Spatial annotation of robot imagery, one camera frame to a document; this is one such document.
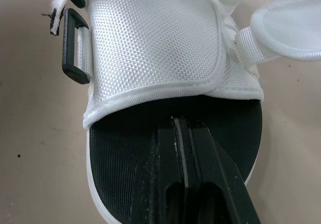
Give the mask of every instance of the white fabric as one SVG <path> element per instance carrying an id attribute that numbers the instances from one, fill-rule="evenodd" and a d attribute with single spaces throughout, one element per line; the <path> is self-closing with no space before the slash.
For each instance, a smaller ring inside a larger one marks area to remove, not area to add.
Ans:
<path id="1" fill-rule="evenodd" d="M 241 31 L 230 17 L 238 2 L 89 0 L 92 31 L 78 36 L 78 67 L 90 78 L 84 127 L 162 98 L 263 100 L 258 63 L 321 59 L 321 0 L 276 1 Z"/>
<path id="2" fill-rule="evenodd" d="M 57 31 L 60 25 L 60 15 L 64 10 L 66 3 L 67 3 L 67 0 L 52 0 L 51 2 L 50 14 L 51 14 L 51 17 L 54 18 L 54 22 L 50 28 L 50 32 L 55 36 L 58 34 Z"/>
<path id="3" fill-rule="evenodd" d="M 321 0 L 280 0 L 251 18 L 256 41 L 272 52 L 300 61 L 321 60 Z"/>
<path id="4" fill-rule="evenodd" d="M 259 75 L 256 65 L 252 66 L 251 71 L 248 71 L 246 61 L 243 61 L 236 47 L 235 36 L 238 29 L 235 22 L 229 17 L 224 21 L 224 24 L 233 49 L 227 52 L 226 67 L 221 84 L 206 95 L 228 99 L 263 100 L 264 95 L 258 80 Z"/>
<path id="5" fill-rule="evenodd" d="M 224 0 L 212 0 L 213 3 L 217 6 L 221 16 L 223 18 L 229 17 L 232 15 L 238 3 L 227 3 Z"/>
<path id="6" fill-rule="evenodd" d="M 84 126 L 123 108 L 204 94 L 225 68 L 210 0 L 90 0 L 94 79 Z"/>
<path id="7" fill-rule="evenodd" d="M 247 70 L 255 75 L 258 74 L 256 67 L 258 63 L 268 62 L 279 57 L 257 43 L 250 27 L 242 29 L 236 35 L 235 40 L 242 62 L 245 63 Z"/>

